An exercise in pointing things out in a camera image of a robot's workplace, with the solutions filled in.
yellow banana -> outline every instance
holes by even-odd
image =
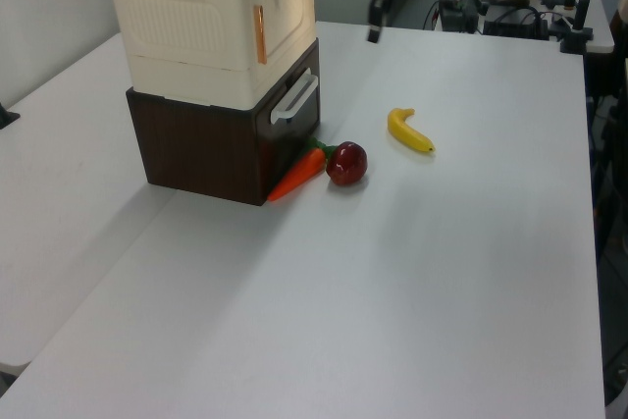
[[[413,108],[393,108],[389,113],[389,132],[400,142],[415,151],[432,152],[434,144],[429,137],[411,128],[405,119],[414,115]]]

wire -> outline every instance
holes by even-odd
[[[432,12],[432,9],[439,3],[439,1],[437,0],[435,3],[432,4],[432,7],[430,7],[430,10],[428,10],[428,15],[425,16],[425,22],[423,22],[423,29],[425,29],[425,26],[428,24],[428,19],[430,18],[430,12]]]

white handle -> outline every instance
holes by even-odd
[[[271,124],[274,125],[278,120],[294,118],[310,95],[316,91],[316,87],[318,78],[312,76],[312,71],[308,68],[271,112]]]

orange carrot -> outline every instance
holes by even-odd
[[[270,201],[275,201],[290,193],[298,186],[306,183],[312,177],[325,170],[327,162],[323,149],[315,147],[307,152],[292,168],[284,175],[271,194],[268,195]]]

